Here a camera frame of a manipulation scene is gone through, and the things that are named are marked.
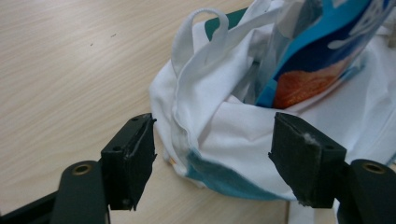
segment snack bag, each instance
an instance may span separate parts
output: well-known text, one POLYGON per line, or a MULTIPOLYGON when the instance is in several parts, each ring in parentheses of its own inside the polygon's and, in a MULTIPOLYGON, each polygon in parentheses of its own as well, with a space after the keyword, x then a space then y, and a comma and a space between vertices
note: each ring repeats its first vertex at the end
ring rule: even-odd
POLYGON ((286 108, 326 91, 364 49, 396 0, 294 0, 283 6, 250 98, 286 108))

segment white fabric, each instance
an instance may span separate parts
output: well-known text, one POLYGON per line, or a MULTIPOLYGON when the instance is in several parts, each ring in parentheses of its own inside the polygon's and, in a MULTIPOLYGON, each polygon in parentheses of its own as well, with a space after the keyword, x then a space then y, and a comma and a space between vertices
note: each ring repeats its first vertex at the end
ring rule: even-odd
MULTIPOLYGON (((256 0, 230 31, 226 16, 215 9, 192 13, 175 37, 171 61, 149 93, 165 158, 173 161, 179 175, 188 173, 187 156, 193 151, 203 161, 292 200, 289 186, 267 156, 279 110, 245 105, 235 92, 244 89, 240 83, 253 61, 260 61, 282 1, 269 3, 256 0), (192 29, 193 18, 202 12, 219 16, 220 27, 210 42, 202 23, 192 29)), ((396 49, 387 44, 385 36, 377 35, 353 67, 358 74, 282 112, 305 119, 344 146, 347 162, 389 162, 396 152, 396 49)))

